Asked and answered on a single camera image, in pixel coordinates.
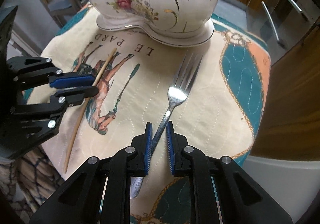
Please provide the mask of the thin wooden chopstick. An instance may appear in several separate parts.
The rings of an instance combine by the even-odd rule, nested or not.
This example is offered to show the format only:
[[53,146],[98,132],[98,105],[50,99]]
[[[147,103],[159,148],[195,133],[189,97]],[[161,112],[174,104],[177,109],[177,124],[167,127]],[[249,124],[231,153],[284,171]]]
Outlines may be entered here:
[[[101,76],[103,75],[108,63],[110,62],[110,60],[112,59],[112,57],[114,56],[114,54],[116,53],[117,48],[113,48],[112,52],[109,54],[108,58],[106,59],[106,61],[104,62],[102,68],[99,70],[99,73],[97,74],[95,81],[93,82],[92,86],[96,87],[98,82],[100,81]],[[69,140],[68,146],[67,146],[67,151],[66,151],[66,158],[65,158],[65,162],[63,165],[63,172],[67,173],[67,169],[68,169],[68,164],[69,164],[69,160],[71,158],[71,153],[72,153],[72,149],[75,143],[75,139],[82,121],[82,118],[84,117],[85,111],[86,111],[86,107],[88,105],[88,102],[90,101],[90,98],[85,98],[84,104],[81,107],[78,119],[76,121],[74,130],[72,132],[71,138]]]

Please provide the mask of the silver steel fork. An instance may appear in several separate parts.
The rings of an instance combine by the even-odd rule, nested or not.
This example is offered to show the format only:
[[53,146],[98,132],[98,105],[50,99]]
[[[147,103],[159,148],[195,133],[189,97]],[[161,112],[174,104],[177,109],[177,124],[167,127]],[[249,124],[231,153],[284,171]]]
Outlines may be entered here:
[[184,103],[189,96],[189,93],[195,82],[197,72],[202,62],[203,55],[200,53],[186,54],[173,81],[168,88],[168,108],[156,130],[151,142],[151,155],[155,151],[157,144],[165,130],[167,122],[169,121],[173,110]]

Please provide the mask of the wooden kitchen cabinets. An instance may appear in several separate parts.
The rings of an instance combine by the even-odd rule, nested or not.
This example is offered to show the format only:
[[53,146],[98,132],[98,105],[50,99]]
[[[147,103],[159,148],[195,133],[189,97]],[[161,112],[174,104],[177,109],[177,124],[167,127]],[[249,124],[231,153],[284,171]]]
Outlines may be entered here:
[[[224,0],[239,8],[220,16],[247,28],[251,0]],[[291,161],[319,160],[319,29],[297,43],[276,63],[253,156]]]

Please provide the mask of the quilted printed table mat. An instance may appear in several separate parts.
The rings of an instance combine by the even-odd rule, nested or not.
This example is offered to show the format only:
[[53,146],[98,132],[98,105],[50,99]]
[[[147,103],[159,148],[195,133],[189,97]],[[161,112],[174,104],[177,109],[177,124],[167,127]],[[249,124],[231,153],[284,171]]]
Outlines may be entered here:
[[186,101],[171,115],[176,132],[214,158],[228,155],[242,164],[263,114],[271,58],[266,43],[213,15],[214,33],[205,44],[175,48],[158,43],[140,29],[100,30],[98,12],[77,14],[42,52],[64,72],[80,74],[100,68],[117,50],[100,79],[100,93],[87,106],[70,159],[66,152],[81,108],[69,108],[57,136],[42,145],[43,166],[67,179],[86,159],[113,156],[154,129],[167,109],[167,91],[187,52],[202,54],[195,83]]

